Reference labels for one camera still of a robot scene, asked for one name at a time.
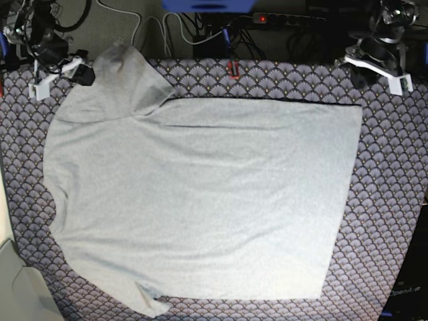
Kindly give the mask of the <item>grey T-shirt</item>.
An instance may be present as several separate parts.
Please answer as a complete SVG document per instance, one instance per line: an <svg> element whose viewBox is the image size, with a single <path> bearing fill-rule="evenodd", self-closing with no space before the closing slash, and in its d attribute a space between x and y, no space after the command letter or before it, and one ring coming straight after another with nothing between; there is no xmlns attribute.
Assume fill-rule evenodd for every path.
<svg viewBox="0 0 428 321"><path fill-rule="evenodd" d="M50 225L81 277L151 318L161 296L317 299L344 216L362 108L174 99L129 45L94 63L47 133Z"/></svg>

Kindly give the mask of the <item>fan-patterned tablecloth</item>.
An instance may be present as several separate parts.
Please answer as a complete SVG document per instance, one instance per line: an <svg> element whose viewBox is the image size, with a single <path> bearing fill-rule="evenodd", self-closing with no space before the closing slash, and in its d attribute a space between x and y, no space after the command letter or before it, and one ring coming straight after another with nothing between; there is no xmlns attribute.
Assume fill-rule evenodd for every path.
<svg viewBox="0 0 428 321"><path fill-rule="evenodd" d="M344 218L317 300L169 298L163 320L377 320L410 247L427 190L427 86L401 97L385 81L357 90L332 66L244 60L233 79L223 60L152 60L181 98L307 99L362 107L357 158ZM3 75L1 157L11 228L21 258L39 270L66 320L142 320L74 273L49 232L55 215L43 185L43 146L70 91L59 80L33 102L31 68Z"/></svg>

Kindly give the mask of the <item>blue box overhead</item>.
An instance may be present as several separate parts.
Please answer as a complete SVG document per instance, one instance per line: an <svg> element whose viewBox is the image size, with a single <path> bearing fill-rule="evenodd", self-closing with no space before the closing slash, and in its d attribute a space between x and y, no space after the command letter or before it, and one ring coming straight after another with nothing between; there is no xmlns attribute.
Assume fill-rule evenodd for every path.
<svg viewBox="0 0 428 321"><path fill-rule="evenodd" d="M175 13L248 13L255 0L162 0L167 11Z"/></svg>

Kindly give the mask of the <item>black power strip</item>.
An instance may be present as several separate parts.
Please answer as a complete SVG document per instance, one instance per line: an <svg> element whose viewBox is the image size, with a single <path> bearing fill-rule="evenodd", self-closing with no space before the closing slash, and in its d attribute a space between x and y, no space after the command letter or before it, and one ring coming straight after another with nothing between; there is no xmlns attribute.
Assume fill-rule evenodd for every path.
<svg viewBox="0 0 428 321"><path fill-rule="evenodd" d="M269 27L312 27L315 25L322 25L327 22L323 17L284 13L253 13L251 18L255 24L266 25Z"/></svg>

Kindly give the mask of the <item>red black table clamp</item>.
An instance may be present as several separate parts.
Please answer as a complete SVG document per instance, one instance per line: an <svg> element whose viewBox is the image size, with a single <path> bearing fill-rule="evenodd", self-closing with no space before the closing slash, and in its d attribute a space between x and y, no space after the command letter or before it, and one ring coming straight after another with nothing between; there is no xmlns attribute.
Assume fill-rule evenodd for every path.
<svg viewBox="0 0 428 321"><path fill-rule="evenodd" d="M239 79L239 62L237 60L229 60L227 64L227 71L229 72L231 79Z"/></svg>

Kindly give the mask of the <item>black box under table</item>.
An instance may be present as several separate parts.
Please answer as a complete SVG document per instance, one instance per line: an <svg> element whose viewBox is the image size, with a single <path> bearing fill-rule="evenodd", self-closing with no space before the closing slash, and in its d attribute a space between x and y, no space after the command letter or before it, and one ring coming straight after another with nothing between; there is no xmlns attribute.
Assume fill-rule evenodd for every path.
<svg viewBox="0 0 428 321"><path fill-rule="evenodd" d="M199 45L194 45L193 58L219 58L227 57L227 48L222 35L218 35L214 39L206 41Z"/></svg>

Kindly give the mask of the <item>beige plastic bin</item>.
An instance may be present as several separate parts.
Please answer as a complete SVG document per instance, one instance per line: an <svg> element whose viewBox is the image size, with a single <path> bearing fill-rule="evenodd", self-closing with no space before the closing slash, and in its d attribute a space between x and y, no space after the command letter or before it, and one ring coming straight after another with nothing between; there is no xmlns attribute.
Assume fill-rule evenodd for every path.
<svg viewBox="0 0 428 321"><path fill-rule="evenodd" d="M24 264L10 239L1 245L1 319L64 319L41 273Z"/></svg>

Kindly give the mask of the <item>black OpenArm case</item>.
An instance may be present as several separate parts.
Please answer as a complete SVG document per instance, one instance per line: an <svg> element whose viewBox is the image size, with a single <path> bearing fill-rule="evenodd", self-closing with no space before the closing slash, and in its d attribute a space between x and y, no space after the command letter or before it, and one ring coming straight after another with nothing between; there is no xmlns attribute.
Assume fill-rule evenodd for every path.
<svg viewBox="0 0 428 321"><path fill-rule="evenodd" d="M379 320L427 319L427 206L422 206L405 260Z"/></svg>

